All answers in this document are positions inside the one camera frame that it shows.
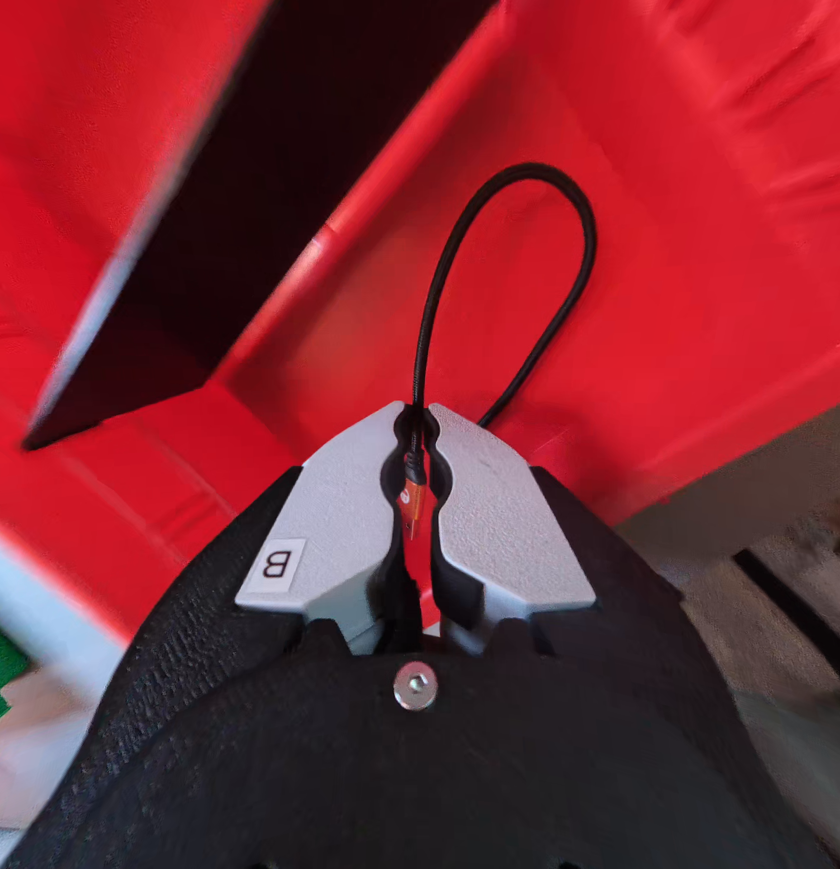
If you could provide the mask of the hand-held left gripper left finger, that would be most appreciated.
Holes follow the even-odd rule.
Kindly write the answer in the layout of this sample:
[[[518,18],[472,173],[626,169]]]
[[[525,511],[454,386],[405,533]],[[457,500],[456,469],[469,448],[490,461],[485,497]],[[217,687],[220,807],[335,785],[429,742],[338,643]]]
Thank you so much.
[[[355,654],[421,649],[418,591],[403,555],[403,455],[393,401],[300,467],[235,597],[238,607],[332,620]]]

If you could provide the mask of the red plastic bin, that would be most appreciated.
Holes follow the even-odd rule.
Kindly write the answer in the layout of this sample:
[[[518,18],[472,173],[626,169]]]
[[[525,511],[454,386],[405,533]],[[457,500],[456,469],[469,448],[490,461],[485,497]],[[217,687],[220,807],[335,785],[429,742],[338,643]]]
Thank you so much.
[[[0,2],[0,537],[125,645],[410,393],[479,186],[586,193],[494,431],[611,524],[840,402],[840,2]]]

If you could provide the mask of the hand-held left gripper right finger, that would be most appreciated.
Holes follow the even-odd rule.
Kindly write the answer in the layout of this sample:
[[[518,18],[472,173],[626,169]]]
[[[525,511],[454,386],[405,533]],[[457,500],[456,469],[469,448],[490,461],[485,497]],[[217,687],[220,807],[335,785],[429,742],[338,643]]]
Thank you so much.
[[[501,621],[593,607],[597,595],[532,468],[441,404],[427,408],[430,541],[441,637],[481,655]]]

